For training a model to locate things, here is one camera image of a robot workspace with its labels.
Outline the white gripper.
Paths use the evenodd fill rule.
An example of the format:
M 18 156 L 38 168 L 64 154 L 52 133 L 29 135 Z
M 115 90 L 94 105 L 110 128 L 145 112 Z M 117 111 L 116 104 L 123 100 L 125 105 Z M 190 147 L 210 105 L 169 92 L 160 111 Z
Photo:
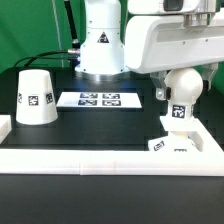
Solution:
M 209 91 L 218 71 L 217 62 L 222 61 L 224 13 L 217 13 L 208 26 L 202 27 L 185 27 L 183 15 L 134 16 L 127 24 L 125 63 L 136 73 L 151 73 L 158 100 L 170 97 L 165 70 L 203 65 L 203 85 Z

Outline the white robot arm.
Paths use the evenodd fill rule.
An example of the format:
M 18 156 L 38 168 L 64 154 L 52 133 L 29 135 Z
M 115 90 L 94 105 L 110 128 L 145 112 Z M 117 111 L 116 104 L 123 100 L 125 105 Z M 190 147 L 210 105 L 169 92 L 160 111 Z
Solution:
M 224 0 L 128 0 L 132 15 L 120 32 L 119 0 L 84 0 L 86 39 L 76 71 L 110 80 L 128 70 L 148 73 L 165 100 L 170 70 L 201 66 L 211 81 L 224 61 Z

